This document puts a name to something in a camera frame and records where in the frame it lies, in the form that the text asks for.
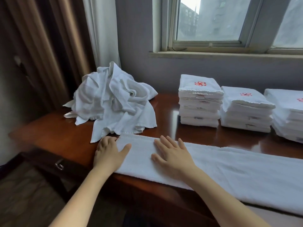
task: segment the window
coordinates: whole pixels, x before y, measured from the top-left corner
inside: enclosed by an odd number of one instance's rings
[[[166,50],[303,54],[303,0],[166,1]]]

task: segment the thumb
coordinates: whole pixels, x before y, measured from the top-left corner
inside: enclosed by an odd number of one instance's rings
[[[151,159],[156,162],[157,164],[159,164],[160,166],[165,166],[166,165],[166,161],[160,157],[160,155],[158,154],[152,154],[151,155]]]
[[[131,144],[128,143],[128,144],[126,144],[125,147],[119,152],[119,154],[120,154],[120,156],[121,156],[121,158],[122,158],[123,160],[125,159],[125,157],[126,157],[127,154],[129,153],[130,149],[131,149]]]

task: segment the hand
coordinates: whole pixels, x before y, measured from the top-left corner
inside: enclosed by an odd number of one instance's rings
[[[173,178],[182,178],[187,171],[196,167],[194,161],[184,142],[178,139],[179,145],[172,140],[171,137],[160,137],[160,140],[155,139],[154,143],[160,149],[163,158],[158,154],[152,154],[151,158],[159,164],[168,175]]]
[[[126,155],[131,149],[131,144],[126,144],[123,150],[118,151],[116,145],[116,137],[105,136],[103,137],[95,152],[94,169],[104,172],[110,176],[115,172],[123,163]]]

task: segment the wall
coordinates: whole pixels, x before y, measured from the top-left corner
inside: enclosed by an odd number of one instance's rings
[[[151,58],[152,0],[116,0],[121,66],[158,92],[176,93],[181,74],[214,78],[220,86],[303,90],[303,60],[252,57]]]
[[[8,133],[46,111],[26,76],[15,64],[13,46],[5,31],[0,33],[0,166],[17,154]]]

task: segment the stack of folded towels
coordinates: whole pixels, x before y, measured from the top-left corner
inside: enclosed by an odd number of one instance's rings
[[[221,87],[224,92],[221,125],[238,129],[270,132],[275,104],[260,92],[241,87]]]
[[[213,78],[181,75],[179,98],[182,124],[218,127],[223,91]]]
[[[276,134],[303,143],[303,91],[266,89],[264,95],[276,105],[272,114]]]

